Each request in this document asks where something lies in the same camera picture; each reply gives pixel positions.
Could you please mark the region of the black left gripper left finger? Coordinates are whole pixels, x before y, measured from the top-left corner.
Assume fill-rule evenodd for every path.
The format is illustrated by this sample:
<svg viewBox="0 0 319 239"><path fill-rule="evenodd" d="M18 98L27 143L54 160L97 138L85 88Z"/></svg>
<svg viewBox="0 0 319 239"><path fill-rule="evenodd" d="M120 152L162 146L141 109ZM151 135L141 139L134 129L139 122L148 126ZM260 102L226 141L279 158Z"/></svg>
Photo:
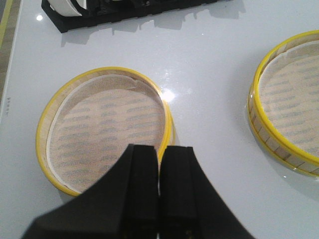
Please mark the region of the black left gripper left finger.
<svg viewBox="0 0 319 239"><path fill-rule="evenodd" d="M93 186L34 219L24 239L155 239L158 159L153 146L130 144Z"/></svg>

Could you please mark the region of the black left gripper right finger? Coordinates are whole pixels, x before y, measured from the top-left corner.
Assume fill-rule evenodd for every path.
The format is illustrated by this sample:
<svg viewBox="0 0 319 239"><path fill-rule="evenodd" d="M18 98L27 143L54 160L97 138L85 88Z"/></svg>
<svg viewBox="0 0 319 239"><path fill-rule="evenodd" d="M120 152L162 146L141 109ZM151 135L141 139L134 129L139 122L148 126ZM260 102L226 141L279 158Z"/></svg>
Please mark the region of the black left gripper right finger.
<svg viewBox="0 0 319 239"><path fill-rule="evenodd" d="M192 147L169 146L160 166L161 239L251 239L214 189Z"/></svg>

